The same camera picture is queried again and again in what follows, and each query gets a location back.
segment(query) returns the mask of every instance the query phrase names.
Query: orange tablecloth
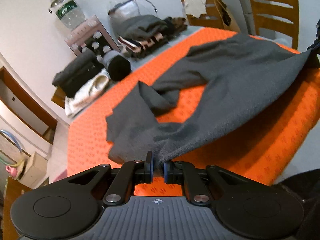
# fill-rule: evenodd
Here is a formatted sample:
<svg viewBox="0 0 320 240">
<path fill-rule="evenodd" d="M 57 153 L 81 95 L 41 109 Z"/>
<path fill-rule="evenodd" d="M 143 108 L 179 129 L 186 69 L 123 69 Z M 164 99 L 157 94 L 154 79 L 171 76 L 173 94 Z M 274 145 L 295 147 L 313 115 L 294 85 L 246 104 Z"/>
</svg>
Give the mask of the orange tablecloth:
<svg viewBox="0 0 320 240">
<path fill-rule="evenodd" d="M 106 92 L 70 125 L 68 138 L 68 175 L 79 173 L 108 159 L 112 147 L 106 141 L 105 117 L 132 90 L 138 80 L 152 85 L 189 48 L 223 40 L 235 33 L 204 28 L 166 50 Z M 205 86 L 184 89 L 178 106 L 158 117 L 159 122 L 184 122 L 194 112 Z M 281 174 L 320 116 L 320 71 L 304 68 L 292 86 L 271 106 L 237 130 L 211 144 L 180 156 L 197 168 L 215 164 L 264 184 Z M 181 195 L 178 185 L 166 185 L 154 178 L 151 185 L 138 185 L 136 195 Z"/>
</svg>

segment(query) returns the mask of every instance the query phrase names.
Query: wooden chair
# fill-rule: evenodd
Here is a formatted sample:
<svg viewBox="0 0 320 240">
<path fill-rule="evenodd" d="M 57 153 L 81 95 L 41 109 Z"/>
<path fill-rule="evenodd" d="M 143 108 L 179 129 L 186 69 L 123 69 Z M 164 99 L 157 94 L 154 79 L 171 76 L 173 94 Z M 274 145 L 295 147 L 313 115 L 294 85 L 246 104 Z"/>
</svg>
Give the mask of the wooden chair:
<svg viewBox="0 0 320 240">
<path fill-rule="evenodd" d="M 299 0 L 266 0 L 291 5 L 293 8 L 250 0 L 256 35 L 259 35 L 259 28 L 277 31 L 292 37 L 292 48 L 298 48 L 299 38 Z M 287 23 L 274 18 L 263 16 L 278 16 L 290 20 Z"/>
<path fill-rule="evenodd" d="M 201 14 L 199 18 L 187 14 L 189 24 L 191 26 L 203 26 L 224 29 L 221 16 L 219 14 L 214 0 L 206 0 L 205 5 L 207 14 Z"/>
</svg>

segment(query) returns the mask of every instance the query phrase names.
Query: white cloth on chair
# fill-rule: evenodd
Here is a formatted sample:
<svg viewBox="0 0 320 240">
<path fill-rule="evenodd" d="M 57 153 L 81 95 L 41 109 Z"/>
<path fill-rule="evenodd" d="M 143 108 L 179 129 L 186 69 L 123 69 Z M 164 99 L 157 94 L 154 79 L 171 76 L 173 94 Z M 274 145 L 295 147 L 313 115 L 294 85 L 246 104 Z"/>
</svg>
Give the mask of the white cloth on chair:
<svg viewBox="0 0 320 240">
<path fill-rule="evenodd" d="M 94 78 L 84 84 L 74 98 L 65 99 L 64 109 L 67 117 L 72 118 L 94 101 L 105 89 L 109 82 L 109 74 L 105 68 Z"/>
<path fill-rule="evenodd" d="M 205 9 L 206 0 L 184 0 L 186 14 L 199 18 L 201 14 L 207 14 Z"/>
</svg>

